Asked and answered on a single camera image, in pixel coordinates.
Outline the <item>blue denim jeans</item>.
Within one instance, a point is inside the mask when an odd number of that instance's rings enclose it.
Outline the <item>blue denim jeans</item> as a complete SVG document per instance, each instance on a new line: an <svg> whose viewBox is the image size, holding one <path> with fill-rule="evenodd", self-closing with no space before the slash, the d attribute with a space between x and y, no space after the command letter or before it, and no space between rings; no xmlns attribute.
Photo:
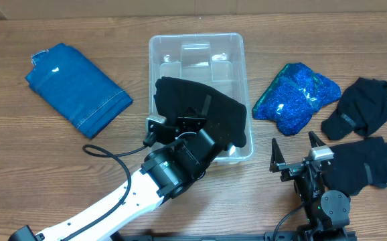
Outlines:
<svg viewBox="0 0 387 241"><path fill-rule="evenodd" d="M89 139L94 138L133 99L102 70L64 43L31 57L29 87Z"/></svg>

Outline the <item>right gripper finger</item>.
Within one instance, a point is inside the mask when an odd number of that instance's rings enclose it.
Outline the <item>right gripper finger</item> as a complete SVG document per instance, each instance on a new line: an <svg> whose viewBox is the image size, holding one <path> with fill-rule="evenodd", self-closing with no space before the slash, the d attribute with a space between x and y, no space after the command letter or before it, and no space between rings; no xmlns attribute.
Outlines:
<svg viewBox="0 0 387 241"><path fill-rule="evenodd" d="M275 173L280 171L282 167L286 165L286 162L283 157L283 154L281 153L277 140L273 138L271 143L272 143L272 147L271 147L272 154L270 158L269 171Z"/></svg>
<svg viewBox="0 0 387 241"><path fill-rule="evenodd" d="M309 131L308 135L312 148L326 146L326 144L313 131Z"/></svg>

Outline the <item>black garment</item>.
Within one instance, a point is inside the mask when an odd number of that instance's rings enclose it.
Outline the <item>black garment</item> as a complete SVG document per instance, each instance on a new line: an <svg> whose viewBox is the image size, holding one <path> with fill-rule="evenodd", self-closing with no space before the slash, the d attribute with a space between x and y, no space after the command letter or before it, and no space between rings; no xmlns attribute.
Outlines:
<svg viewBox="0 0 387 241"><path fill-rule="evenodd" d="M346 195L358 195L367 185L387 187L387 142L382 137L331 147L334 160L322 174L324 184Z"/></svg>
<svg viewBox="0 0 387 241"><path fill-rule="evenodd" d="M158 114L174 125L187 113L218 122L228 129L235 147L246 144L246 107L211 86L172 77L162 77L155 83L155 106Z"/></svg>
<svg viewBox="0 0 387 241"><path fill-rule="evenodd" d="M351 132L369 137L387 121L387 81L358 78L342 94L337 108L321 123L330 140Z"/></svg>

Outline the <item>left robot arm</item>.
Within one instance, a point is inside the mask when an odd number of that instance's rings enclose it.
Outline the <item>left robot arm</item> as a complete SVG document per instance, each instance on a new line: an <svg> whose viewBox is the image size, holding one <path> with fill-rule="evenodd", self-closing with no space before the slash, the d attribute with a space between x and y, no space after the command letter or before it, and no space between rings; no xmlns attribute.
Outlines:
<svg viewBox="0 0 387 241"><path fill-rule="evenodd" d="M120 187L60 224L37 234L24 226L9 241L108 240L135 218L188 190L230 143L227 123L205 114L179 116L174 125L150 114L146 124L146 144L163 146L150 152Z"/></svg>

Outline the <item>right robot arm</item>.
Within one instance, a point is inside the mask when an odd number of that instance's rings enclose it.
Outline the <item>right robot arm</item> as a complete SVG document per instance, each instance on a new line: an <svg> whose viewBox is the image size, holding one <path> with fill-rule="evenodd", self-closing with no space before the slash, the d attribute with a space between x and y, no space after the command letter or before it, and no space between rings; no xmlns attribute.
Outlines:
<svg viewBox="0 0 387 241"><path fill-rule="evenodd" d="M286 163L276 139L272 139L269 170L281 174L281 181L293 181L301 205L290 211L277 224L268 240L356 240L355 232L347 232L350 224L351 199L338 190L326 190L322 174L333 167L334 152L313 132L309 132L311 149L298 163ZM304 210L307 224L295 231L281 232L282 224L299 210Z"/></svg>

